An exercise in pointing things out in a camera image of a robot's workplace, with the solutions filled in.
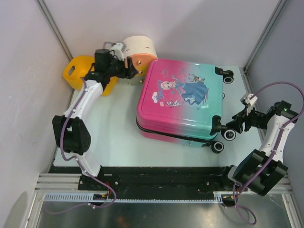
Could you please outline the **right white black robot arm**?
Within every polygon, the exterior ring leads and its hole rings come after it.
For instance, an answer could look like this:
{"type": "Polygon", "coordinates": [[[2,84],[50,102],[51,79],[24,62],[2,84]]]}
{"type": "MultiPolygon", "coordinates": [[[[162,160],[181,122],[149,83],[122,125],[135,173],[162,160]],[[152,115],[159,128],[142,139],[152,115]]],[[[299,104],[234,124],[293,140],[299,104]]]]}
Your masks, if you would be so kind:
{"type": "Polygon", "coordinates": [[[227,126],[237,133],[255,127],[266,131],[259,149],[254,149],[238,166],[219,178],[223,190],[231,190],[238,184],[241,190],[249,188],[260,196],[266,195],[287,173],[283,165],[283,150],[290,131],[298,119],[291,104],[276,102],[267,113],[257,111],[251,102],[242,101],[245,108],[232,117],[227,126]]]}

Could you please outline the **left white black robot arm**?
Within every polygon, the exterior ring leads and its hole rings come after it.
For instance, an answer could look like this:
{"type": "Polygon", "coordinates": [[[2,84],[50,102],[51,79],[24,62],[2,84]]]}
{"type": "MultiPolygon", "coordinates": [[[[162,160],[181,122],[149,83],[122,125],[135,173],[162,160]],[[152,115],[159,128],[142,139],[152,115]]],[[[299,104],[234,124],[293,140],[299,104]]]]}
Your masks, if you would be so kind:
{"type": "Polygon", "coordinates": [[[133,79],[137,73],[132,57],[124,56],[121,50],[96,50],[94,63],[81,78],[83,85],[76,100],[63,115],[53,117],[55,141],[63,160],[76,160],[82,173],[90,176],[88,184],[95,190],[104,186],[105,178],[99,175],[101,165],[90,151],[91,135],[86,127],[85,118],[110,84],[111,78],[133,79]]]}

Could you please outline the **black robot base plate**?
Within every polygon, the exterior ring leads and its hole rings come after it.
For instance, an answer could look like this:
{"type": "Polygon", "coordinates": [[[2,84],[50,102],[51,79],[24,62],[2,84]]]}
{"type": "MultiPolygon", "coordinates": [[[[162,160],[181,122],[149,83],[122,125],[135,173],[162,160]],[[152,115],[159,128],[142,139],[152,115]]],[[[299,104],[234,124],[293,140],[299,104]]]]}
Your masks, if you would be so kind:
{"type": "Polygon", "coordinates": [[[231,191],[228,167],[103,167],[97,177],[118,199],[197,200],[231,191]]]}

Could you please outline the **pink and teal children's suitcase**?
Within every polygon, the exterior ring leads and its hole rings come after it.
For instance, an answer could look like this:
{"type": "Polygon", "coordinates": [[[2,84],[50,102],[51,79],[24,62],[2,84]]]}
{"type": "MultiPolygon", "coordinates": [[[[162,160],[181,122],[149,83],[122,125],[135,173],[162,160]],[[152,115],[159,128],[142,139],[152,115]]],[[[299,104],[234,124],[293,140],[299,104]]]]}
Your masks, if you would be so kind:
{"type": "Polygon", "coordinates": [[[223,85],[234,73],[218,66],[156,59],[148,67],[136,109],[136,124],[147,137],[196,147],[224,150],[236,132],[221,123],[223,85]]]}

